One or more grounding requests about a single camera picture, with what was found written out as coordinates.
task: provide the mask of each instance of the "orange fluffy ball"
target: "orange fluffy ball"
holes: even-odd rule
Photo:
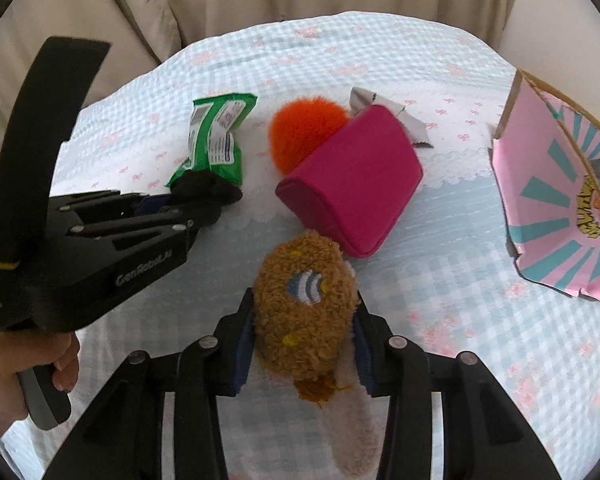
[[[269,124],[269,153],[278,171],[290,173],[347,121],[347,111],[324,97],[285,104]]]

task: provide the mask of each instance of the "pink case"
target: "pink case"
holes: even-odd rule
[[[374,254],[422,180],[400,122],[381,105],[356,115],[276,188],[302,221],[357,258]]]

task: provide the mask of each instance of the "green package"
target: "green package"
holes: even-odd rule
[[[235,130],[256,105],[253,94],[224,94],[193,101],[189,121],[189,156],[171,176],[168,187],[187,170],[211,170],[236,186],[242,184],[242,152]]]

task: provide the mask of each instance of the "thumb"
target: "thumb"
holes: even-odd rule
[[[57,361],[71,345],[70,334],[41,330],[0,332],[0,369],[11,375]]]

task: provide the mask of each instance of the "silver screw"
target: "silver screw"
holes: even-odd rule
[[[139,365],[140,363],[143,363],[146,359],[146,354],[141,350],[136,350],[135,352],[131,352],[127,359],[131,364]]]
[[[460,360],[466,365],[473,366],[478,362],[478,356],[473,352],[462,352]]]
[[[408,344],[409,343],[407,342],[407,340],[401,335],[394,335],[393,337],[389,338],[389,346],[391,348],[395,348],[396,350],[402,350],[403,348],[407,348]]]
[[[213,337],[212,335],[205,335],[199,342],[200,348],[204,348],[205,350],[209,350],[211,348],[215,348],[218,346],[218,339]]]

